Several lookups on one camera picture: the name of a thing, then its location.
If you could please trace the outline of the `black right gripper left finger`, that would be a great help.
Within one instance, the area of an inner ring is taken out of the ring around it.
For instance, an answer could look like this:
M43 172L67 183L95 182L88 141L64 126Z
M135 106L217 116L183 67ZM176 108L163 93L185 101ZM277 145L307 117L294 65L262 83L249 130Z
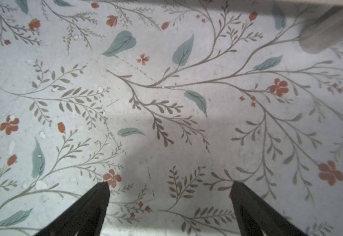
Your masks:
M109 199L108 183L98 183L36 235L99 236Z

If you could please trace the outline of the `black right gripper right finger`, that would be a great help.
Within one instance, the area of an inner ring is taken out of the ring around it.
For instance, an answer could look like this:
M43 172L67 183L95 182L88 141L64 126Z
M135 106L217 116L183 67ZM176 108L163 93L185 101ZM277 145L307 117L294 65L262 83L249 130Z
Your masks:
M230 195L242 236L306 235L245 184L233 182Z

